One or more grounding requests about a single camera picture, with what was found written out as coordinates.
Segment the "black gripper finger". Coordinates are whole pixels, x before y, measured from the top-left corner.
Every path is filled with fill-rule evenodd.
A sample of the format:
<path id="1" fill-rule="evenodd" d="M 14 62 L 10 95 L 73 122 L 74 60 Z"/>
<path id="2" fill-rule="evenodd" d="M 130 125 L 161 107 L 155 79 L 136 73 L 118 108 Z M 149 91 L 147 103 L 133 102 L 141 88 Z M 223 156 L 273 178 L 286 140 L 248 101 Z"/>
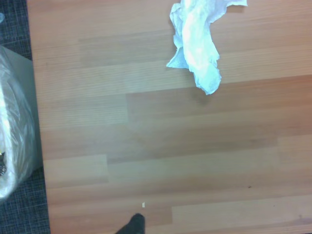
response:
<path id="1" fill-rule="evenodd" d="M 145 234 L 145 217 L 137 213 L 116 234 Z"/>

